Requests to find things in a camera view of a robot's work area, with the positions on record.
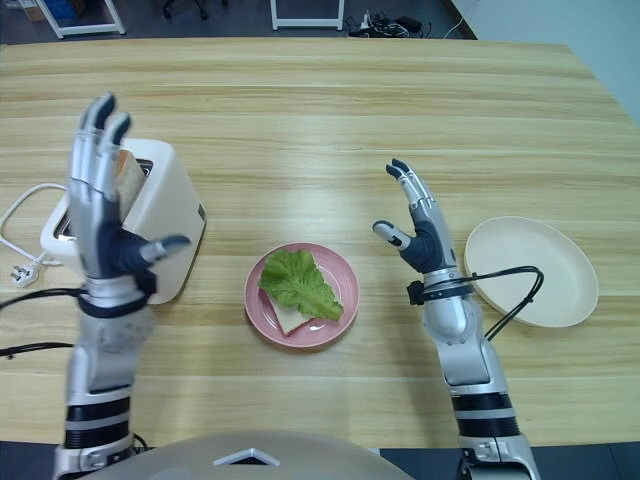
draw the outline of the wood grain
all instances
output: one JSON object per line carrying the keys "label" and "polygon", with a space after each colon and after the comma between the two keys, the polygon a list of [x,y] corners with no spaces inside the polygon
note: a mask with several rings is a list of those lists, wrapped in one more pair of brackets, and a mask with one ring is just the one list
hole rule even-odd
{"label": "wood grain", "polygon": [[[534,444],[640,435],[640,131],[568,49],[346,39],[185,39],[6,47],[0,70],[0,207],[64,182],[87,102],[116,92],[132,137],[173,144],[209,212],[181,297],[154,307],[136,431],[160,445],[237,428],[319,432],[376,447],[450,447],[456,428],[435,349],[407,304],[416,276],[371,232],[408,228],[396,156],[437,193],[458,254],[498,215],[533,217],[584,249],[601,298],[564,330],[513,324],[495,343]],[[39,250],[57,192],[27,202],[10,238]],[[358,319],[331,348],[275,349],[244,317],[253,263],[321,243],[361,283]],[[23,260],[0,250],[2,270]],[[20,292],[0,277],[0,299]],[[38,288],[77,285],[62,268]],[[497,315],[485,306],[487,324]],[[72,342],[68,299],[0,314],[2,345]],[[0,362],[0,438],[58,442],[68,352]]]}

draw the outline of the white plate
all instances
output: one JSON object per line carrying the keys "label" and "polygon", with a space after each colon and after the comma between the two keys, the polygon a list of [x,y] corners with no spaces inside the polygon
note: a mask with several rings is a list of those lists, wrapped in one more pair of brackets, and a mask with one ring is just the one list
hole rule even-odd
{"label": "white plate", "polygon": [[[540,327],[568,327],[585,320],[598,303],[598,278],[591,262],[566,235],[544,223],[523,217],[497,217],[478,225],[464,252],[467,273],[533,265],[544,273],[544,284],[516,317]],[[490,278],[475,283],[478,293],[506,313],[527,295],[534,274]]]}

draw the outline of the green lettuce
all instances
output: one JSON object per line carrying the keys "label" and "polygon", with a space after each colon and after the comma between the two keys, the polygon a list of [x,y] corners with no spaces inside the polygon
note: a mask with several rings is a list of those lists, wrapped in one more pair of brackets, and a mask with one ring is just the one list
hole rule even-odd
{"label": "green lettuce", "polygon": [[338,321],[342,305],[327,285],[307,250],[278,250],[267,257],[260,288],[274,300],[315,318]]}

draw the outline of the power plug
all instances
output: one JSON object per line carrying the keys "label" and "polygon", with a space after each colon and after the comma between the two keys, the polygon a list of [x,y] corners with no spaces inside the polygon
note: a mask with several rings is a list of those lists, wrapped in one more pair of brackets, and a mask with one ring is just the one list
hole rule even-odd
{"label": "power plug", "polygon": [[9,274],[13,284],[17,287],[27,287],[38,280],[38,272],[40,271],[40,264],[32,262],[26,267],[14,266],[13,271]]}

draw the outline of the white power cord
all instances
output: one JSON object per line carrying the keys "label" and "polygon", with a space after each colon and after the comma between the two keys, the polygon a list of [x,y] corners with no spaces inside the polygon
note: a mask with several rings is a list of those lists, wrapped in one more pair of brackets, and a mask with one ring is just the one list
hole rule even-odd
{"label": "white power cord", "polygon": [[477,5],[477,3],[478,3],[477,1],[473,1],[473,0],[469,2],[469,5],[467,5],[467,8],[464,13],[462,13],[462,9],[460,9],[460,21],[456,23],[453,27],[451,27],[447,33],[444,34],[444,37],[442,37],[443,40],[448,38],[449,35],[451,35],[451,32],[453,32],[456,28],[462,25],[462,22],[464,22],[464,18],[468,17],[472,13],[471,12],[472,8],[474,8],[474,11],[475,11],[475,6]]}
{"label": "white power cord", "polygon": [[18,197],[18,199],[11,204],[7,210],[0,217],[0,243],[6,245],[13,251],[19,253],[20,255],[27,257],[31,260],[31,263],[26,266],[15,266],[13,267],[13,271],[11,272],[11,278],[13,279],[13,283],[18,287],[26,287],[27,285],[31,285],[33,282],[38,280],[38,272],[42,266],[57,266],[62,265],[62,262],[57,260],[46,260],[47,252],[42,252],[38,256],[33,255],[27,252],[25,249],[19,247],[15,243],[7,240],[3,235],[4,224],[9,219],[13,212],[17,210],[17,208],[32,194],[39,192],[40,190],[44,190],[46,188],[57,188],[59,190],[66,190],[67,188],[64,185],[60,185],[58,183],[41,183],[40,185],[36,185],[35,187],[31,187],[26,192]]}

